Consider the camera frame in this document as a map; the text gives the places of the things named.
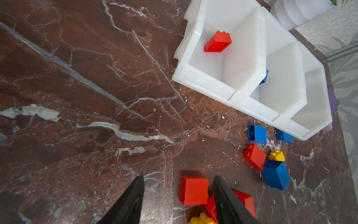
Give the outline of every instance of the building block stud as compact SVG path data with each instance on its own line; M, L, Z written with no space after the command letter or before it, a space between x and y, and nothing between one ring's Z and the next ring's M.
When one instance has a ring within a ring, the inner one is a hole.
M253 197L251 195L245 194L241 191L234 191L234 194L240 199L240 201L244 204L246 209L252 214L254 218L256 218L256 212L255 212L255 205L253 202ZM215 207L215 199L214 195L212 195L208 199L208 203L204 205L204 208L206 212L208 213L208 216L214 220L214 222L218 222L218 217L216 214L216 207Z
M205 44L205 52L222 52L229 44L231 44L229 33L217 31L215 35Z
M180 201L183 205L204 205L207 203L209 180L202 177L182 177Z
M200 213L199 217L191 218L188 224L217 224L212 218L206 216L205 213Z
M277 140L286 142L286 143L293 143L293 137L292 135L287 134L286 132L283 132L279 129L277 129Z
M244 204L245 208L251 213L251 215L256 218L253 197L238 190L234 191L234 194L240 199L240 201Z
M285 161L284 152L275 149L274 152L271 152L271 154L268 156L269 160L276 160L276 161Z
M248 140L253 142L267 143L266 128L258 125L247 126Z
M265 78L261 81L261 83L259 84L259 85L261 85L261 84L263 84L263 83L265 83L266 82L266 79L267 79L267 75L269 74L269 72L268 72L268 70L266 69L266 76L265 76Z
M262 171L265 182L270 187L284 190L291 182L285 162L267 160Z
M261 151L261 149L258 148L257 145L255 144L247 145L246 152L244 153L244 158L255 169L263 170L266 154L263 151Z

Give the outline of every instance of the red block stud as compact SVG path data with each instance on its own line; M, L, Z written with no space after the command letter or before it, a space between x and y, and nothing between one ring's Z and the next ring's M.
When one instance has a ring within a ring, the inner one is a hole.
M204 46L205 52L222 52L231 44L229 33L217 31L215 35Z
M202 177L182 177L180 201L183 205L204 205L208 202L209 180Z
M244 158L250 163L255 169L263 170L265 164L266 154L261 151L255 144L247 145L247 149Z
M244 204L245 208L251 213L251 215L256 218L255 205L253 203L253 197L251 195L245 194L241 191L234 191L234 194L240 199Z
M256 218L255 212L255 205L253 203L253 197L251 195L245 194L241 191L234 191L234 194L240 199L240 201L244 204L246 209L251 213L251 215ZM216 207L215 207L215 199L214 195L212 195L208 199L208 203L204 205L205 211L210 218L214 220L214 222L218 223L218 217L216 214Z

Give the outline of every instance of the green plant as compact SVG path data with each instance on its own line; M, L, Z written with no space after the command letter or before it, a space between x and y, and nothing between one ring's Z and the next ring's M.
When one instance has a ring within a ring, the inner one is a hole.
M337 0L330 0L332 2L332 5L337 6ZM348 2L348 0L342 0L342 6L344 6L346 3Z

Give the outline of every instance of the yellow toy block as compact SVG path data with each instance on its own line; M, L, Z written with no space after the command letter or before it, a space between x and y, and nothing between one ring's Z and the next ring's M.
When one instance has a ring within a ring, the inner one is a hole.
M217 224L213 219L206 216L205 213L200 213L200 216L197 218L191 218L188 224Z
M285 161L284 153L278 149L275 149L274 152L271 152L271 154L268 156L269 160L276 160L276 161Z

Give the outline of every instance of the white bin set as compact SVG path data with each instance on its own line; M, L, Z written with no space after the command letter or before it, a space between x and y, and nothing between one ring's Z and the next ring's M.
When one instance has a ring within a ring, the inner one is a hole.
M174 81L300 140L332 122L323 65L255 0L192 0L184 18ZM216 31L232 43L205 53Z

